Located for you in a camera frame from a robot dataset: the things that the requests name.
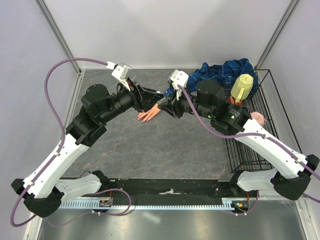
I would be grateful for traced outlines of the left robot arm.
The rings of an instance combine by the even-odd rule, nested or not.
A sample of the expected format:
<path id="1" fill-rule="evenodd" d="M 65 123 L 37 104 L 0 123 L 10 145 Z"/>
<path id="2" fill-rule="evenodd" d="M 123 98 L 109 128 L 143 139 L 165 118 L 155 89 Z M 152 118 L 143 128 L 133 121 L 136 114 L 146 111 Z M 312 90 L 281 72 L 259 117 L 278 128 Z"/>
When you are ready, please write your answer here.
<path id="1" fill-rule="evenodd" d="M 90 86 L 81 98 L 79 114 L 62 129 L 62 139 L 56 148 L 32 174 L 15 179 L 11 184 L 13 190 L 22 196 L 26 208 L 41 218 L 78 197 L 94 193 L 106 196 L 110 181 L 100 170 L 66 182 L 60 178 L 107 131 L 107 122 L 130 108 L 146 112 L 162 98 L 160 92 L 132 81 L 128 82 L 128 88 L 119 83 L 116 93 L 109 93 L 103 84 Z"/>

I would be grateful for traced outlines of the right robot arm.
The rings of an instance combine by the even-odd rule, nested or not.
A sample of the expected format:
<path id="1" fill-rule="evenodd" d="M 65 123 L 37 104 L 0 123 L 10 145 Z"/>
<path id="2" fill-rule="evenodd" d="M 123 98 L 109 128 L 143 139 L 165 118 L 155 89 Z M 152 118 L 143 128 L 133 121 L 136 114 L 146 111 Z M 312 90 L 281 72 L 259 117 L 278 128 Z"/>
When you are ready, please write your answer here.
<path id="1" fill-rule="evenodd" d="M 213 80 L 202 80 L 196 95 L 190 95 L 182 78 L 169 80 L 170 94 L 159 102 L 159 108 L 176 118 L 184 113 L 195 115 L 198 121 L 210 120 L 211 127 L 201 125 L 211 134 L 235 139 L 267 160 L 273 168 L 261 171 L 242 171 L 236 174 L 229 191 L 235 197 L 250 191 L 274 191 L 282 197 L 296 201 L 306 196 L 311 176 L 319 177 L 315 170 L 320 162 L 315 155 L 304 155 L 269 133 L 248 110 L 226 101 L 225 89 Z"/>

